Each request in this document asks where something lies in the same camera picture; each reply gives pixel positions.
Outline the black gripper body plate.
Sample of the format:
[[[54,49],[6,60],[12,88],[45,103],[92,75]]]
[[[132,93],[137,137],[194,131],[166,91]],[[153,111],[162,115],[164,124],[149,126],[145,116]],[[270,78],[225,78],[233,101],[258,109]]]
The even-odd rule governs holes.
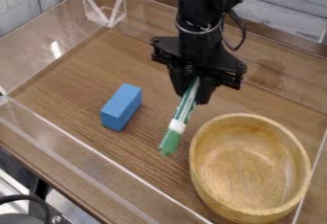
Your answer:
[[[182,56],[176,36],[154,36],[150,39],[150,45],[153,47],[152,59],[165,65],[166,69],[170,63],[192,65],[197,76],[214,78],[220,81],[220,85],[240,89],[246,65],[225,50],[222,45],[216,47],[208,56],[196,54]]]

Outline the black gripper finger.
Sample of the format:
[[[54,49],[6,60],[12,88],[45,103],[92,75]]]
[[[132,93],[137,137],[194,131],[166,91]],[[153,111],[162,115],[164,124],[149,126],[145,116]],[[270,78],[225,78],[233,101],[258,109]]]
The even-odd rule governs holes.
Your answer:
[[[204,105],[209,102],[212,93],[216,88],[220,86],[220,81],[214,78],[200,77],[198,78],[198,86],[194,95],[194,103],[197,105]]]
[[[168,74],[170,78],[174,93],[181,97],[192,83],[196,72],[192,65],[181,65],[180,63],[170,63],[168,65]]]

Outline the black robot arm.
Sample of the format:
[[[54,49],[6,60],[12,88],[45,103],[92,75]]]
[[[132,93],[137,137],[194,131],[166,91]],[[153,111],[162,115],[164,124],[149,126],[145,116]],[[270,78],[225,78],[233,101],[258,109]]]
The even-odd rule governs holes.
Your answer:
[[[174,36],[156,36],[150,39],[152,59],[166,66],[172,87],[177,95],[184,95],[196,78],[194,103],[209,102],[218,86],[237,90],[245,63],[232,54],[237,46],[226,43],[222,35],[224,19],[245,24],[233,11],[242,0],[177,0]]]

